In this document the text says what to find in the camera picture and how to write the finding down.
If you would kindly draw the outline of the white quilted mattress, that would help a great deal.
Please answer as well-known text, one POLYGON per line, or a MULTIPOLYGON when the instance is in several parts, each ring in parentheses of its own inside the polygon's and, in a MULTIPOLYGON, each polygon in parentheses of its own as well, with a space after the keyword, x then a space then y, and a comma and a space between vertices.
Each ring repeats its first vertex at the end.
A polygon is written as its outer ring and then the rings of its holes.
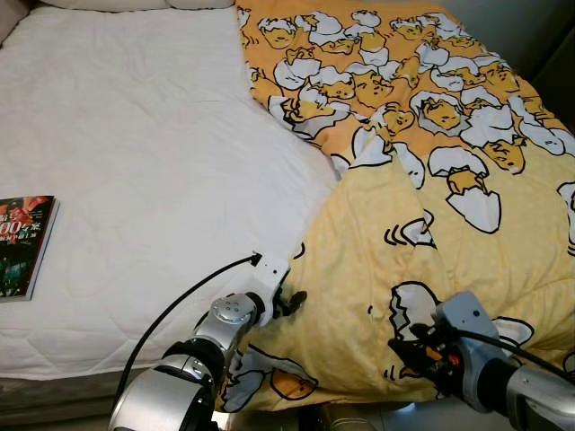
POLYGON ((0 379, 117 373, 188 336, 253 253, 287 256, 332 192, 323 155, 250 92, 234 9, 42 5, 0 46, 0 198, 60 201, 26 301, 0 303, 0 379))

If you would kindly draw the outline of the yellow egg cartoon blanket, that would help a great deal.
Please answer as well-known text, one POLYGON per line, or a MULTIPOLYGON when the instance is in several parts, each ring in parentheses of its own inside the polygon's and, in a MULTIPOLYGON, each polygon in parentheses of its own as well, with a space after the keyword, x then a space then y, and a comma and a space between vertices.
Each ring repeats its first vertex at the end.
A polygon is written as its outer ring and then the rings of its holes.
POLYGON ((428 401, 389 348, 472 292, 500 339, 574 371, 575 136, 443 5, 235 0, 251 92, 336 184, 227 370, 226 413, 428 401))

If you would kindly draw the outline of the grey bed base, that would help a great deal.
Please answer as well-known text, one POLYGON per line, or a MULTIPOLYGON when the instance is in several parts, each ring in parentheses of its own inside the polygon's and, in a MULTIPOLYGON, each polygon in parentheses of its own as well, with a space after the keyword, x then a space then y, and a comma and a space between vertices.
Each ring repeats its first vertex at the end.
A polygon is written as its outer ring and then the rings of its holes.
POLYGON ((0 427, 110 415, 119 375, 62 379, 0 378, 0 427))

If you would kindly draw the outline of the dark red cover book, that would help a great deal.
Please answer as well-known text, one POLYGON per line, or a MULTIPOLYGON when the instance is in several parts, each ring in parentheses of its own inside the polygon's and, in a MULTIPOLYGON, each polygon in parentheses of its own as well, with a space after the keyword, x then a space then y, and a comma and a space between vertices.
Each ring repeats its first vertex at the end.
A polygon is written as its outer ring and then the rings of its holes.
POLYGON ((31 299, 57 212, 54 196, 0 198, 0 303, 31 299))

